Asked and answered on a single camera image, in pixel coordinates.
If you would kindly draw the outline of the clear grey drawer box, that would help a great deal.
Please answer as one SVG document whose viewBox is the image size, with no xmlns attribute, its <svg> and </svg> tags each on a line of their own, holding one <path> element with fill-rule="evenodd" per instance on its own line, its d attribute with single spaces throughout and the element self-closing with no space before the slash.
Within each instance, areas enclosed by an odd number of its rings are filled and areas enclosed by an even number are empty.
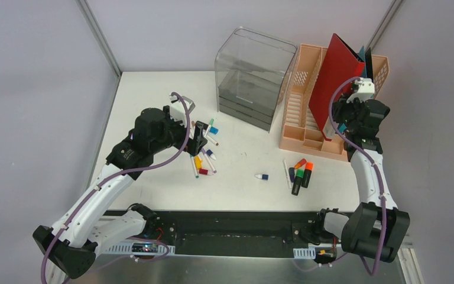
<svg viewBox="0 0 454 284">
<path fill-rule="evenodd" d="M 297 51 L 290 41 L 236 28 L 215 57 L 217 110 L 270 131 Z"/>
</svg>

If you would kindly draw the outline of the red folder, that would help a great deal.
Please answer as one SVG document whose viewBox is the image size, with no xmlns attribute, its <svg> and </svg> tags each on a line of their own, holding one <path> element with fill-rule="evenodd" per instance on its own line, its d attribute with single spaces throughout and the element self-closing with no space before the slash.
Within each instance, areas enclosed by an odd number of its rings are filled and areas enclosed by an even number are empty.
<svg viewBox="0 0 454 284">
<path fill-rule="evenodd" d="M 363 67 L 357 53 L 334 33 L 309 101 L 309 110 L 326 141 L 335 135 L 334 131 L 328 134 L 325 129 L 331 97 L 346 80 L 358 76 Z"/>
</svg>

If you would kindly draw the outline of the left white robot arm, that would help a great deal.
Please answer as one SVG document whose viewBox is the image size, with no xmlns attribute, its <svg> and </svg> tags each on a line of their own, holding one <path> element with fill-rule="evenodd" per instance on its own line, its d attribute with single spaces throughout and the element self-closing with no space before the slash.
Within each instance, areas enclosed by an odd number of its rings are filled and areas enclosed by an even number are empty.
<svg viewBox="0 0 454 284">
<path fill-rule="evenodd" d="M 191 111 L 191 107 L 179 104 L 142 110 L 83 195 L 53 225 L 35 229 L 33 239 L 43 252 L 43 283 L 77 279 L 120 241 L 135 235 L 150 239 L 156 234 L 155 213 L 142 204 L 106 225 L 98 226 L 98 221 L 142 172 L 157 168 L 157 153 L 175 148 L 176 155 L 186 152 L 195 156 L 203 149 L 207 139 L 201 127 L 192 127 Z"/>
</svg>

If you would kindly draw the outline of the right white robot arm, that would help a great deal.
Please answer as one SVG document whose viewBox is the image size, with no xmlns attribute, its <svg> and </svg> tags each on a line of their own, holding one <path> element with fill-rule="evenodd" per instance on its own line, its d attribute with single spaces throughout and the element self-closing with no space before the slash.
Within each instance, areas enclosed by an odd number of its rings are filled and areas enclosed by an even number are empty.
<svg viewBox="0 0 454 284">
<path fill-rule="evenodd" d="M 328 220 L 312 226 L 315 240 L 337 235 L 345 252 L 391 263 L 410 225 L 407 212 L 394 202 L 383 172 L 383 150 L 377 134 L 390 108 L 375 99 L 340 98 L 332 104 L 332 119 L 344 134 L 344 149 L 358 184 L 360 203 L 343 228 Z"/>
</svg>

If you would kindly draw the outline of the teal notebook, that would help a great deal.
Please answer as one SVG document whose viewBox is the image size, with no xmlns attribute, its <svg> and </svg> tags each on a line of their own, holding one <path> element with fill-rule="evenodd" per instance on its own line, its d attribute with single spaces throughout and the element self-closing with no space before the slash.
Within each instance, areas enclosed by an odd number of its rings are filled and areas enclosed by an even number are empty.
<svg viewBox="0 0 454 284">
<path fill-rule="evenodd" d="M 361 63 L 364 63 L 364 67 L 360 71 L 359 75 L 356 77 L 356 79 L 350 81 L 347 85 L 345 85 L 341 90 L 340 90 L 340 95 L 338 96 L 339 98 L 345 98 L 346 100 L 349 98 L 349 96 L 353 92 L 353 83 L 355 80 L 359 78 L 370 78 L 373 82 L 373 74 L 372 74 L 372 54 L 371 54 L 371 49 L 365 50 L 365 47 L 362 47 L 360 51 L 357 53 L 357 56 L 359 57 L 359 60 Z"/>
</svg>

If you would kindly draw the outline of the blue black marker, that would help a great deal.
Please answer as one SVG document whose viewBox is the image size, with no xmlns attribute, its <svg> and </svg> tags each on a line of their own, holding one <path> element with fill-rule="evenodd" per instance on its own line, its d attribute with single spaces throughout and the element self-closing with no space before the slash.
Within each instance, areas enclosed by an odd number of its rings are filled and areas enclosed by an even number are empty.
<svg viewBox="0 0 454 284">
<path fill-rule="evenodd" d="M 219 132 L 219 130 L 218 130 L 216 127 L 212 126 L 212 128 L 211 128 L 209 134 L 216 135 L 218 132 Z"/>
</svg>

